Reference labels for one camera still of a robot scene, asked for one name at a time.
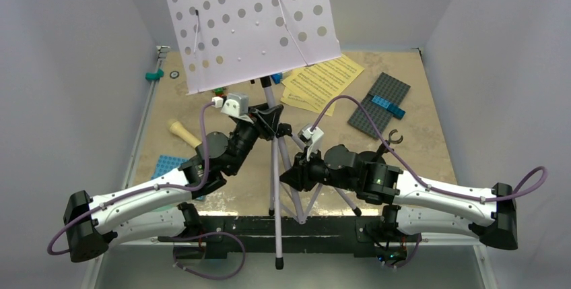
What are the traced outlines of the yellow sheet music page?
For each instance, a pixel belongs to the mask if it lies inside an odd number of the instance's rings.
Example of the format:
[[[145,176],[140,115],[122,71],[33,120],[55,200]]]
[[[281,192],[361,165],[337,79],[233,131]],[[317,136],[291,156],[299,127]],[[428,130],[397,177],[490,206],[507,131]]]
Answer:
[[[310,112],[317,113],[317,114],[320,114],[323,111],[323,109],[326,107],[326,105],[329,103],[329,100],[328,100],[321,105],[313,106],[311,103],[309,103],[305,99],[305,97],[297,95],[287,88],[283,91],[283,94],[280,98],[280,101],[284,104],[287,104],[287,105],[290,105],[290,106],[293,106],[296,108],[308,110]]]
[[[342,55],[336,59],[292,70],[283,85],[315,108],[323,108],[364,71],[364,68]]]

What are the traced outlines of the cream yellow microphone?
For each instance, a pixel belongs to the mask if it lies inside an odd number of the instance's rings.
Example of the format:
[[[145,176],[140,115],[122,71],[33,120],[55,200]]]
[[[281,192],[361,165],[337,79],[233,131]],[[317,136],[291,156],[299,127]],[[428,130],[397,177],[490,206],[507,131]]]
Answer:
[[[167,127],[171,134],[179,137],[185,143],[189,144],[192,148],[196,148],[202,144],[202,141],[187,130],[180,121],[170,119],[167,122]]]

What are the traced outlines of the black desktop microphone stand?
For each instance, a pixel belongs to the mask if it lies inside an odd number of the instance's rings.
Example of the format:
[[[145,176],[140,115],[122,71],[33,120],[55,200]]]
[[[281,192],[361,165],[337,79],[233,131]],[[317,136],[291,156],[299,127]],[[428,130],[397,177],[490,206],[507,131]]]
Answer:
[[[391,130],[388,137],[385,139],[387,144],[382,143],[379,145],[372,159],[374,162],[384,162],[383,156],[386,153],[389,153],[389,149],[392,149],[392,146],[398,145],[403,141],[404,137],[402,135],[400,135],[398,138],[394,138],[395,134],[398,134],[398,130]]]

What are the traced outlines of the lilac tripod music stand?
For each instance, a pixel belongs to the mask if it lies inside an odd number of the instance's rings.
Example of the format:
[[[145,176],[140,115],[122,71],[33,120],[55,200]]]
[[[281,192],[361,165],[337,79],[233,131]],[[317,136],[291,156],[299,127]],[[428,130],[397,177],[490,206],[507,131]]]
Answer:
[[[341,56],[329,0],[167,0],[190,94],[253,79],[275,106],[274,73]],[[278,131],[271,142],[273,207],[279,208]]]

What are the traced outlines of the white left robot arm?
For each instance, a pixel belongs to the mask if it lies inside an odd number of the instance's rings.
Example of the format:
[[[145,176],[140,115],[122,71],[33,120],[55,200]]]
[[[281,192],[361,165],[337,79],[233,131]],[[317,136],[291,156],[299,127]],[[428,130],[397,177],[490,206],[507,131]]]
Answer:
[[[189,201],[236,176],[258,140],[274,139],[282,112],[282,105],[250,106],[241,117],[232,117],[235,128],[229,135],[204,133],[196,155],[162,176],[114,193],[70,195],[60,233],[71,262],[95,259],[113,245],[140,238],[195,240],[201,223]]]

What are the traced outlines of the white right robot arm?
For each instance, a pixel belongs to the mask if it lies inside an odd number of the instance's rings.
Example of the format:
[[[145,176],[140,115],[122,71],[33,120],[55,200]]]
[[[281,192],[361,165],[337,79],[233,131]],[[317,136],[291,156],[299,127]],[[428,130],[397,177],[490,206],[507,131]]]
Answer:
[[[495,249],[518,248],[516,204],[510,185],[471,188],[426,178],[374,159],[374,152],[351,152],[344,145],[299,152],[279,179],[297,191],[317,184],[352,191],[366,203],[383,205],[378,221],[388,240],[423,232],[462,234]]]

